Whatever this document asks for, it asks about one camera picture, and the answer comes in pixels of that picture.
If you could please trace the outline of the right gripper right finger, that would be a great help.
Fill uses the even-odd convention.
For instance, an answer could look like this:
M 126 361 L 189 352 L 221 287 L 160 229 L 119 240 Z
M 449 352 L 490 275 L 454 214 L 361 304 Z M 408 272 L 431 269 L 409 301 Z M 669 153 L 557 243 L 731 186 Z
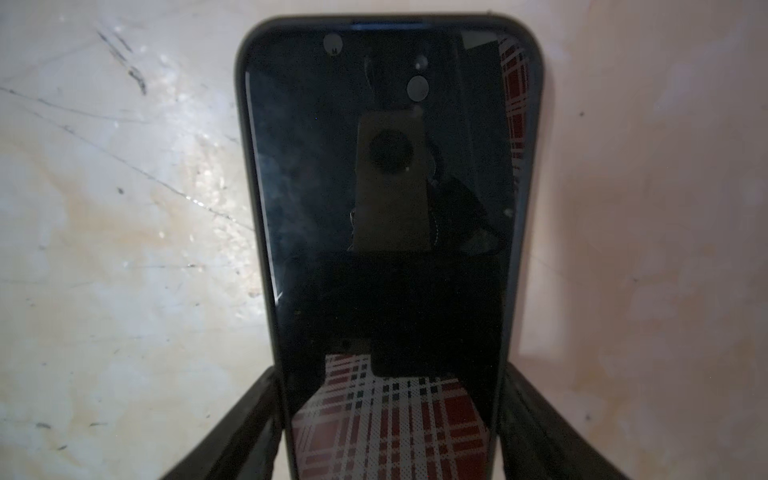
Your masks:
M 627 479 L 512 364 L 502 382 L 497 432 L 507 479 Z

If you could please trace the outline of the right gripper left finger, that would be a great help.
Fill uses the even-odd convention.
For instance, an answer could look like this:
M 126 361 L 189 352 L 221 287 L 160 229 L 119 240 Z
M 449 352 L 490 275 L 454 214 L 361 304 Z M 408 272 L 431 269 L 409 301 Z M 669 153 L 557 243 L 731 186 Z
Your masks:
M 282 435 L 275 370 L 267 368 L 166 479 L 270 480 Z

